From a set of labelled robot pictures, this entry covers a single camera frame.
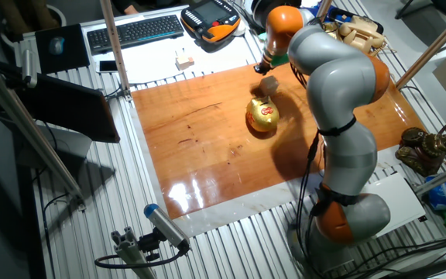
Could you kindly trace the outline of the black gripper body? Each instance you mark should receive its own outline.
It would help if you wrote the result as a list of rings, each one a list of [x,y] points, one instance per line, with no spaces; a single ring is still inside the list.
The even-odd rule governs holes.
[[[257,65],[260,66],[261,74],[263,74],[264,71],[271,71],[273,69],[272,61],[268,57],[264,57],[263,59],[261,59],[261,61]]]

